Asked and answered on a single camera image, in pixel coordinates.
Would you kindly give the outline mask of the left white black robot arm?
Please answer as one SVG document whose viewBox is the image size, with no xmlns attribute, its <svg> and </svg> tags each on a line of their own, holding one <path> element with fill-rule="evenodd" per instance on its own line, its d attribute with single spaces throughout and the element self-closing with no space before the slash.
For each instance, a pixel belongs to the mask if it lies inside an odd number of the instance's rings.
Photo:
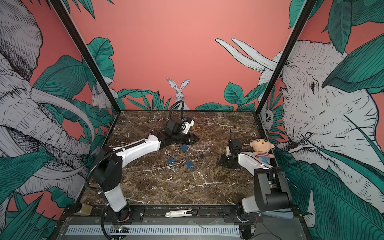
<svg viewBox="0 0 384 240">
<path fill-rule="evenodd" d="M 106 207 L 112 209 L 120 218 L 128 219 L 132 211 L 121 188 L 124 167 L 138 158 L 170 145 L 190 146 L 197 143 L 200 139 L 190 133 L 194 124 L 195 121 L 188 118 L 168 118 L 163 128 L 151 131 L 144 139 L 114 149 L 105 148 L 89 170 L 84 188 L 101 194 L 106 201 Z"/>
</svg>

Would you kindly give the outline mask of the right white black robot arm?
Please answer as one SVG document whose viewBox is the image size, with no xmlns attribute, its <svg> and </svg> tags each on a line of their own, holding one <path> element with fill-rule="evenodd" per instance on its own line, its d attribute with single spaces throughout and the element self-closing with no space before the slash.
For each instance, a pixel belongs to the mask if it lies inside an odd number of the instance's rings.
<svg viewBox="0 0 384 240">
<path fill-rule="evenodd" d="M 242 167 L 254 177 L 254 195 L 242 199 L 243 212 L 279 212 L 291 208 L 293 200 L 288 178 L 281 167 L 271 165 L 275 146 L 266 139 L 256 139 L 250 142 L 250 147 L 252 150 L 248 151 L 240 140 L 230 139 L 220 159 L 223 167 Z"/>
</svg>

